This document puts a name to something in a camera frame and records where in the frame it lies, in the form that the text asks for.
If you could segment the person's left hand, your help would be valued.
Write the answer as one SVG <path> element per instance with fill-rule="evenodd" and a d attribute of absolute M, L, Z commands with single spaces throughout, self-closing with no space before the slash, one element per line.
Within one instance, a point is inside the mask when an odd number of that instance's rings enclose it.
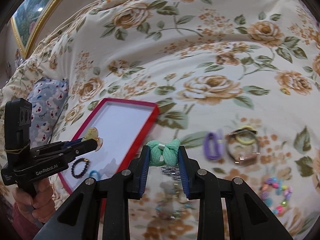
<path fill-rule="evenodd" d="M 35 197 L 17 187 L 12 193 L 20 214 L 33 224 L 36 221 L 46 223 L 55 213 L 55 203 L 52 199 L 54 191 L 49 179 L 39 181 L 37 189 Z"/>

